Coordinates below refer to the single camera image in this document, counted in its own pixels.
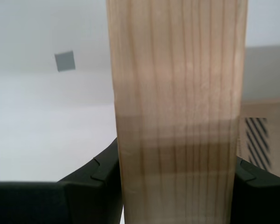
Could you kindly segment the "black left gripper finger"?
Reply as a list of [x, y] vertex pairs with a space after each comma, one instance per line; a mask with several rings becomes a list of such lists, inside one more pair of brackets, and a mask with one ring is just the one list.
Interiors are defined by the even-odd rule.
[[280, 177], [237, 158], [232, 224], [280, 224]]
[[0, 182], [0, 224], [118, 224], [122, 210], [116, 140], [57, 182]]

